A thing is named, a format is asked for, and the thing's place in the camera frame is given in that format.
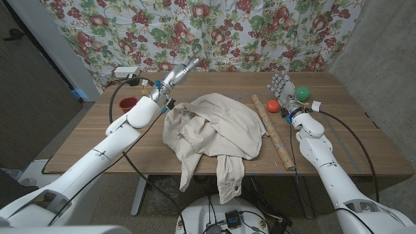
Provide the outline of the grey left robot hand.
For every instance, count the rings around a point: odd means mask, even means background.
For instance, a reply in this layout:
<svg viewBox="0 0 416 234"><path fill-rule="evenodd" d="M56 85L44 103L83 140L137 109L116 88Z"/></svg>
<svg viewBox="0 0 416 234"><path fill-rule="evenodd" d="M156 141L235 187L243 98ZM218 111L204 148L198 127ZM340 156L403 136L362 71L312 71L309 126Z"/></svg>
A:
<svg viewBox="0 0 416 234"><path fill-rule="evenodd" d="M168 95L174 86L185 81L190 71L198 65L200 59L197 57L197 54L199 52L200 48L193 50L182 63L175 65L161 81L155 82L154 89L150 92L150 98L158 106L162 107L168 103L170 99Z"/></svg>

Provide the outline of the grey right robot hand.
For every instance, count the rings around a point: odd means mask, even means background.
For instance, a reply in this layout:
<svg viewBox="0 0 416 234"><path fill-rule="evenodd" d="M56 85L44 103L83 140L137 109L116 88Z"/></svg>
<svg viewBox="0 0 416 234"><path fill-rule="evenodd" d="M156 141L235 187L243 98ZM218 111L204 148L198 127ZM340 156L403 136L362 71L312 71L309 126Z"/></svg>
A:
<svg viewBox="0 0 416 234"><path fill-rule="evenodd" d="M294 84L286 71L282 71L281 75L275 74L272 77L272 84L268 84L267 88L277 98L280 107L288 112L290 118L294 118L302 110Z"/></svg>

